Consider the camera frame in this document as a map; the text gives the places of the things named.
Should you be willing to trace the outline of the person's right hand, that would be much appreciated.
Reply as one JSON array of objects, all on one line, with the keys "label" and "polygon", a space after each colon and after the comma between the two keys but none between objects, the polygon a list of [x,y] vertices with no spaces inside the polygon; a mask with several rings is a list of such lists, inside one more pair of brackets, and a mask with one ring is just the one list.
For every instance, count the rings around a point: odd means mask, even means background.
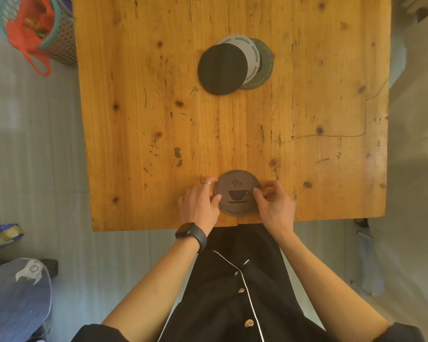
[{"label": "person's right hand", "polygon": [[295,201],[286,193],[283,185],[277,180],[261,183],[261,189],[268,200],[265,212],[259,212],[264,227],[276,239],[285,238],[293,234],[295,217]]}]

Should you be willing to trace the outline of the person's left hand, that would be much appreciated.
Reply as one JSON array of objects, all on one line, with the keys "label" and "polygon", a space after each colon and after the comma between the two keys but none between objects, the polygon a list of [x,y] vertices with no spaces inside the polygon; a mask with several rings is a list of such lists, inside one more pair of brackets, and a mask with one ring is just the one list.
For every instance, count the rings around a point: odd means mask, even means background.
[{"label": "person's left hand", "polygon": [[181,223],[195,223],[206,236],[217,224],[220,214],[219,207],[211,207],[211,186],[217,181],[215,177],[204,178],[201,184],[189,188],[185,195],[177,200]]}]

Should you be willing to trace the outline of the brown cup print coaster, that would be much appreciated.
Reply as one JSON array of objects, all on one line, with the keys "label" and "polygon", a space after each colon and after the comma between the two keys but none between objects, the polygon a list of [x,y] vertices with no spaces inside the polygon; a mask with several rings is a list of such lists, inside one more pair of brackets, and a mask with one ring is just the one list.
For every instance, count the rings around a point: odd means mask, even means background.
[{"label": "brown cup print coaster", "polygon": [[254,188],[261,189],[261,184],[252,173],[244,170],[225,172],[214,187],[214,194],[222,196],[219,210],[237,218],[257,212],[257,201],[252,193]]}]

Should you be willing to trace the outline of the person's left forearm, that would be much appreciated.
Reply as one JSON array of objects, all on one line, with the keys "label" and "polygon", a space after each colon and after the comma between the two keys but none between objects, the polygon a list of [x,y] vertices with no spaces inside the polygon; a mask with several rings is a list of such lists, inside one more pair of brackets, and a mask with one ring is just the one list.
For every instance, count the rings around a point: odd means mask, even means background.
[{"label": "person's left forearm", "polygon": [[178,238],[102,325],[117,329],[129,342],[155,342],[198,250],[194,237]]}]

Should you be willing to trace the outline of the person's right forearm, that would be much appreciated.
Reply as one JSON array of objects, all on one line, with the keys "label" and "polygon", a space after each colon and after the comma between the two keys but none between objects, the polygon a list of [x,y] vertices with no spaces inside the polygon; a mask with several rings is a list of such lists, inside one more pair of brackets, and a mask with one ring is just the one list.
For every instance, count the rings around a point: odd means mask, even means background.
[{"label": "person's right forearm", "polygon": [[278,229],[272,235],[327,333],[339,342],[372,342],[392,326],[318,259],[292,229]]}]

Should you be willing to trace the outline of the black smartwatch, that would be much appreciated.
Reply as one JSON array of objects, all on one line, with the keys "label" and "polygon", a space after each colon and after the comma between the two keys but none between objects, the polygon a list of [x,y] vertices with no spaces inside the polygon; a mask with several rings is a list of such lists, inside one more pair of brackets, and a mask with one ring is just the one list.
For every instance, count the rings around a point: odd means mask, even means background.
[{"label": "black smartwatch", "polygon": [[182,224],[175,232],[175,238],[194,238],[199,244],[198,253],[201,253],[207,245],[207,236],[205,232],[195,223]]}]

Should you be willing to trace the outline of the wooden table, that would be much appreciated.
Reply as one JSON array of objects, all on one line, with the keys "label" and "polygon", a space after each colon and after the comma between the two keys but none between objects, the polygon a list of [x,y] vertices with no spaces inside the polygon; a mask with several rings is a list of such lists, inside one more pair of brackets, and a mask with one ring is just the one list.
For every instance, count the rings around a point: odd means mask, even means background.
[{"label": "wooden table", "polygon": [[[387,194],[392,0],[73,0],[95,232],[175,229],[206,177],[277,179],[298,221],[377,218]],[[274,58],[225,96],[201,55],[241,34]]]}]

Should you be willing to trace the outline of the black white-piped shirt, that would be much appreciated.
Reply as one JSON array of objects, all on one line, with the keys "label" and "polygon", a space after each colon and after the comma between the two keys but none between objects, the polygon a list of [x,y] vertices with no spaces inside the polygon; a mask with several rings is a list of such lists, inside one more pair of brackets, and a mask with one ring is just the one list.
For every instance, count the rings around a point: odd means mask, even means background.
[{"label": "black white-piped shirt", "polygon": [[[426,342],[391,323],[372,342]],[[129,342],[114,328],[83,326],[71,342]],[[297,275],[263,225],[214,228],[181,302],[155,342],[339,342],[327,333]]]}]

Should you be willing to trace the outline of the black round coaster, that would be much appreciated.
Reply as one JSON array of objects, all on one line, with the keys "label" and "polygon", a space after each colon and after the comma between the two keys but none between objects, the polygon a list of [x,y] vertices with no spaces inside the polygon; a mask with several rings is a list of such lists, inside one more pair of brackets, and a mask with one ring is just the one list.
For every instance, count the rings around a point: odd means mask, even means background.
[{"label": "black round coaster", "polygon": [[198,78],[211,95],[234,93],[244,83],[248,63],[243,51],[233,44],[218,44],[208,48],[198,65]]}]

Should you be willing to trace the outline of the green lettered round coaster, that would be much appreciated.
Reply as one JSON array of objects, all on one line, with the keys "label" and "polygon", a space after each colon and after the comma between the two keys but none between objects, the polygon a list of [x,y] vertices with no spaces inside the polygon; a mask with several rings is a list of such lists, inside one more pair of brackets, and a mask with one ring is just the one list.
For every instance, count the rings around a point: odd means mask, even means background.
[{"label": "green lettered round coaster", "polygon": [[255,76],[247,83],[240,86],[240,89],[251,90],[264,85],[271,77],[274,68],[274,54],[269,46],[257,38],[251,38],[260,53],[259,69]]}]

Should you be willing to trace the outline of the grey lettered round coaster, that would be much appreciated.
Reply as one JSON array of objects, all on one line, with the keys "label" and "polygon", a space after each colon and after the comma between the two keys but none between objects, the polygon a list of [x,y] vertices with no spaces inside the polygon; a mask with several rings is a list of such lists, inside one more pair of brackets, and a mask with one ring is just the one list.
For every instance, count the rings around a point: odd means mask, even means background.
[{"label": "grey lettered round coaster", "polygon": [[262,67],[261,55],[255,42],[245,35],[234,34],[221,39],[217,45],[219,44],[232,44],[241,49],[245,55],[248,65],[247,75],[241,87],[245,86],[247,83],[250,83],[252,79],[256,77],[260,68]]}]

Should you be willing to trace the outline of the blue yellow packet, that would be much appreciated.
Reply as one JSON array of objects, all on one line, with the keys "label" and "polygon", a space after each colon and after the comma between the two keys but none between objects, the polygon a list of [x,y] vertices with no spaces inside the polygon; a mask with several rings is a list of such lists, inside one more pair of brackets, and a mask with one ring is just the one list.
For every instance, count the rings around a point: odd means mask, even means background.
[{"label": "blue yellow packet", "polygon": [[0,249],[20,240],[24,236],[24,231],[19,224],[0,225]]}]

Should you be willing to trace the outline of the blue patterned bag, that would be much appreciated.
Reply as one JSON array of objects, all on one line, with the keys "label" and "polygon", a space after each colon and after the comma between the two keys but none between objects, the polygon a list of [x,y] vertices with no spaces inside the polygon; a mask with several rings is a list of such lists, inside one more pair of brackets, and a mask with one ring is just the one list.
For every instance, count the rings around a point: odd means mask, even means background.
[{"label": "blue patterned bag", "polygon": [[0,264],[0,342],[46,342],[51,306],[51,276],[40,260]]}]

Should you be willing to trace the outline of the teal mesh basket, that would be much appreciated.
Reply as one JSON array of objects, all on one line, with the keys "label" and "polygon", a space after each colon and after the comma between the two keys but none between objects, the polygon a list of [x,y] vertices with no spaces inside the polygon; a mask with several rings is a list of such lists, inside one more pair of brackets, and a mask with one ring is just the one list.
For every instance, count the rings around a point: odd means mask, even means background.
[{"label": "teal mesh basket", "polygon": [[[73,14],[68,10],[65,11],[65,6],[61,0],[51,0],[51,3],[56,14],[56,20],[51,34],[43,41],[41,49],[50,60],[75,67],[78,64],[78,58]],[[16,18],[18,6],[19,0],[0,0],[0,34],[7,42],[6,22]]]}]

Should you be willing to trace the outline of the red plastic bag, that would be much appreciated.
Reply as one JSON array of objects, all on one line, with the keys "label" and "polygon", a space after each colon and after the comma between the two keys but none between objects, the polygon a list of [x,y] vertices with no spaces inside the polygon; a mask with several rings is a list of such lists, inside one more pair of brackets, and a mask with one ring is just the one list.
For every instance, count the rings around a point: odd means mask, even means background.
[{"label": "red plastic bag", "polygon": [[51,65],[41,45],[51,34],[55,20],[51,0],[19,0],[16,18],[8,20],[5,27],[8,42],[44,77],[50,75]]}]

